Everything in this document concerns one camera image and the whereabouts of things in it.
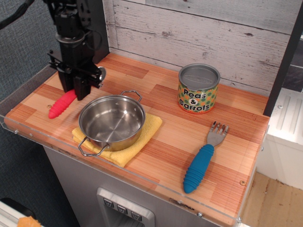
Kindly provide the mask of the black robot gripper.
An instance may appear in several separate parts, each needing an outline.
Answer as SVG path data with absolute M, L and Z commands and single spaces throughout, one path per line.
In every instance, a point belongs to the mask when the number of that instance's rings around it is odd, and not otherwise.
M 74 38 L 67 38 L 62 35 L 56 35 L 55 37 L 60 44 L 60 51 L 50 50 L 48 52 L 52 68 L 56 70 L 58 70 L 57 67 L 61 69 L 65 67 L 81 69 L 89 65 L 95 65 L 93 57 L 96 49 L 92 35 L 78 35 Z M 77 75 L 73 77 L 72 72 L 61 71 L 58 74 L 65 93 L 74 89 L 78 101 L 83 100 L 90 94 L 91 85 L 86 76 Z

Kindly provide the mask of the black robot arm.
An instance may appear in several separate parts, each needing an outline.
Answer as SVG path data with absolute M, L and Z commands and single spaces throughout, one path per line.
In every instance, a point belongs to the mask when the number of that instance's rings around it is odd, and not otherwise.
M 50 66 L 59 73 L 65 92 L 73 90 L 78 100 L 90 94 L 91 87 L 100 88 L 106 71 L 93 58 L 101 43 L 94 44 L 88 4 L 83 0 L 45 1 L 56 26 L 59 51 L 50 50 Z

